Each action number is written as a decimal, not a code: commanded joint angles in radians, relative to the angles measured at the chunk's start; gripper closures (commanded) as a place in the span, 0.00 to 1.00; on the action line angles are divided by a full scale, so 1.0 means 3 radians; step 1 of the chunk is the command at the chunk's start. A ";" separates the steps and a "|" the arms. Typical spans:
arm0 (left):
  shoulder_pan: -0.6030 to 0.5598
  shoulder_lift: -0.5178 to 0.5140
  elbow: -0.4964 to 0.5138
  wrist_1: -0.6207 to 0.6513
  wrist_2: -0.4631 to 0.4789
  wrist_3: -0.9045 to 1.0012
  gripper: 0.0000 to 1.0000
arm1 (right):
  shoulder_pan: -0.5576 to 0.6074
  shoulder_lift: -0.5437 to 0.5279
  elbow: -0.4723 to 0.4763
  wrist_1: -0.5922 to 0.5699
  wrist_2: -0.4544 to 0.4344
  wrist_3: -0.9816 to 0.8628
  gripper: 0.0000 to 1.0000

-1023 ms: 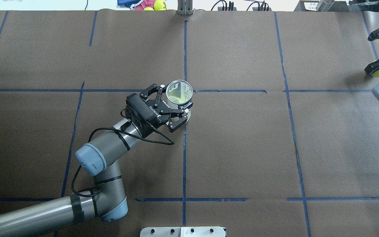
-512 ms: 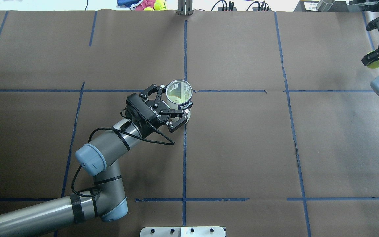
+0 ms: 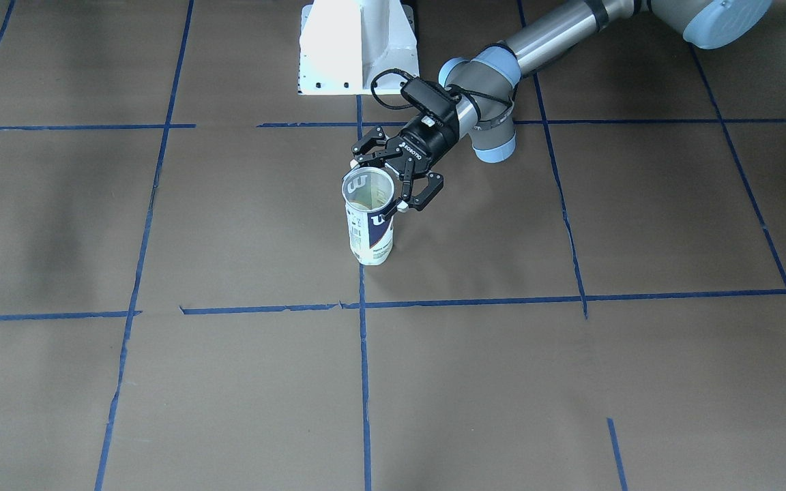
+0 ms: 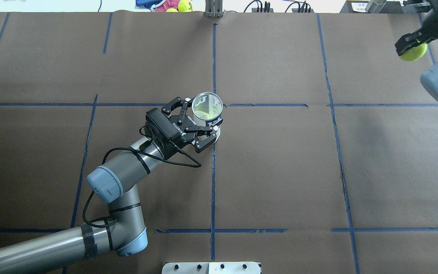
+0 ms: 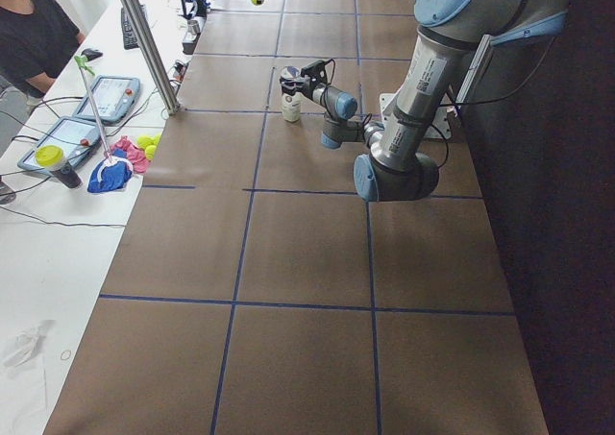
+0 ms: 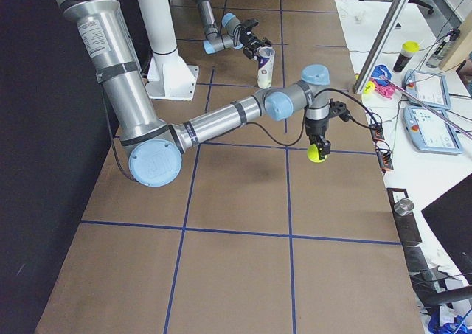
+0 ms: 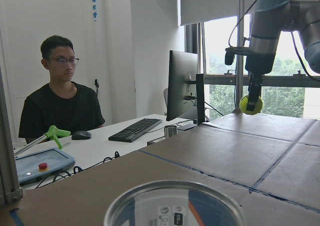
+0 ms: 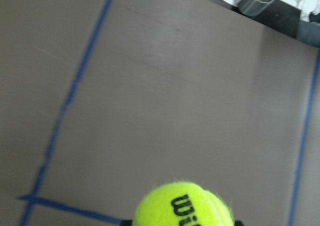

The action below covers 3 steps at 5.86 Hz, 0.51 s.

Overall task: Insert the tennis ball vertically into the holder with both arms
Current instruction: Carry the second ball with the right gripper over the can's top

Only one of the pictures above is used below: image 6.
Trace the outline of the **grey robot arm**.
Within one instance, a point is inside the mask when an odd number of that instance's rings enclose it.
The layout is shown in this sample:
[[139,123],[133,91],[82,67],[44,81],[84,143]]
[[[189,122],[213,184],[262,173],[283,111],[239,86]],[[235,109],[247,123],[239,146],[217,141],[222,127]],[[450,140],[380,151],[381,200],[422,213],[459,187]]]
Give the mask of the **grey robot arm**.
[[188,100],[198,68],[178,53],[168,0],[138,0],[157,75],[143,80],[139,61],[122,18],[119,0],[56,0],[63,16],[75,23],[96,70],[97,82],[122,127],[120,142],[128,154],[131,178],[147,187],[173,181],[183,153],[202,142],[269,115],[280,121],[304,111],[302,132],[310,141],[309,158],[330,153],[325,133],[332,103],[327,96],[328,69],[310,65],[287,88],[260,88],[242,100],[179,125],[158,118],[152,100]]
[[204,50],[207,54],[215,54],[225,49],[242,49],[249,60],[259,60],[262,49],[272,47],[272,42],[263,37],[258,38],[253,29],[259,21],[250,18],[241,21],[235,14],[226,13],[217,24],[210,0],[194,0],[204,28]]

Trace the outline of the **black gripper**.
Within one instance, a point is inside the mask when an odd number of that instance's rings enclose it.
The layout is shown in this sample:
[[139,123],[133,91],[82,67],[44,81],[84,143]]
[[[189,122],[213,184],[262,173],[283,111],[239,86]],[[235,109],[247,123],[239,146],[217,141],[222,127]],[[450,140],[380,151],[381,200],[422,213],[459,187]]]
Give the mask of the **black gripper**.
[[252,32],[252,29],[259,24],[258,20],[251,18],[239,24],[239,42],[243,45],[243,54],[249,60],[259,60],[258,49],[263,47],[272,47],[272,42],[263,37],[258,39]]
[[320,156],[328,156],[331,150],[331,143],[325,138],[329,127],[329,119],[308,119],[305,118],[305,132],[309,138],[310,146],[317,147]]

